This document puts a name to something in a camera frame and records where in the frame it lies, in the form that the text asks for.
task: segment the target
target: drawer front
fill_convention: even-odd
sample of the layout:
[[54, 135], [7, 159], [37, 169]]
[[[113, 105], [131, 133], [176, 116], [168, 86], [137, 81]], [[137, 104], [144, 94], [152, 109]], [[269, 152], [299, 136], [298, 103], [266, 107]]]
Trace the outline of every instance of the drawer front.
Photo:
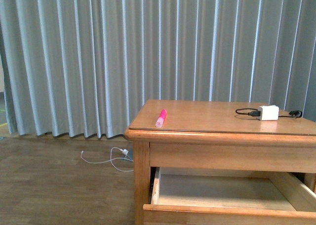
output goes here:
[[313, 213], [144, 205], [144, 225], [315, 225]]
[[152, 167], [316, 173], [316, 148], [150, 143]]

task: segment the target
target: black cable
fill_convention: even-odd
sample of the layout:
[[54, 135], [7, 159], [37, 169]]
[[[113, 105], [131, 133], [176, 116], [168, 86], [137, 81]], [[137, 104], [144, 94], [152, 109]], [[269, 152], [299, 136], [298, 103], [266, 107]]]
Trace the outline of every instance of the black cable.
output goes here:
[[[239, 112], [243, 110], [253, 110], [252, 112]], [[255, 108], [241, 108], [241, 109], [236, 109], [235, 111], [239, 115], [250, 115], [250, 116], [260, 116], [261, 111], [258, 111], [258, 109]]]
[[290, 111], [289, 115], [279, 115], [279, 117], [300, 118], [302, 115], [302, 111]]

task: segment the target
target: white cable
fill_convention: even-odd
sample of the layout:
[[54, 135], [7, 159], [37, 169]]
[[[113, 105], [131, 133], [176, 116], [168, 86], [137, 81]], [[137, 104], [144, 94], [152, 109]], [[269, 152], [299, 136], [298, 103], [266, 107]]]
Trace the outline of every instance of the white cable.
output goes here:
[[123, 150], [122, 149], [120, 149], [120, 148], [117, 148], [117, 147], [113, 147], [113, 148], [111, 148], [111, 152], [110, 152], [110, 160], [107, 160], [107, 161], [104, 161], [104, 162], [89, 162], [88, 160], [86, 160], [86, 159], [84, 159], [83, 158], [83, 150], [81, 151], [81, 159], [83, 160], [83, 161], [85, 161], [85, 162], [87, 162], [87, 163], [90, 163], [90, 164], [99, 164], [99, 163], [106, 163], [106, 162], [110, 162], [111, 164], [112, 164], [112, 166], [115, 168], [115, 169], [117, 169], [118, 171], [120, 171], [120, 172], [133, 172], [134, 170], [126, 170], [126, 171], [124, 171], [124, 170], [120, 170], [120, 169], [118, 169], [116, 166], [114, 166], [114, 164], [112, 163], [112, 161], [113, 160], [116, 160], [116, 159], [123, 159], [123, 160], [127, 160], [127, 161], [131, 161], [131, 162], [134, 162], [131, 158], [130, 158], [130, 156], [128, 156], [128, 155], [126, 155], [126, 156], [128, 156], [130, 159], [128, 159], [128, 158], [124, 158], [124, 157], [116, 157], [116, 158], [112, 158], [112, 151], [113, 151], [113, 149], [118, 149], [118, 150], [120, 150], [121, 152], [123, 152]]

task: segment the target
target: pink highlighter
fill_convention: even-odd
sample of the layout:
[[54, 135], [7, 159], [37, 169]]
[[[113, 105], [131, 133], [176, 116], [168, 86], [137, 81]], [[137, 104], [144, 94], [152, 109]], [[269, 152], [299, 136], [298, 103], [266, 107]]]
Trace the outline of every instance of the pink highlighter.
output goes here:
[[156, 127], [162, 127], [163, 122], [166, 118], [166, 115], [167, 115], [167, 111], [166, 111], [166, 109], [163, 109], [159, 115], [157, 122], [156, 122]]

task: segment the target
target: table leg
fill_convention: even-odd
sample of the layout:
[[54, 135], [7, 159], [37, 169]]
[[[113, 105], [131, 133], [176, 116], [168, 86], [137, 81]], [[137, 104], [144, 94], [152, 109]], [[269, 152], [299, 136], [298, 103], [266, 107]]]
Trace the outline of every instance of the table leg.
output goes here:
[[316, 193], [316, 174], [315, 173], [306, 173], [304, 177], [304, 184]]
[[149, 142], [134, 142], [135, 225], [143, 225], [143, 205], [149, 203]]

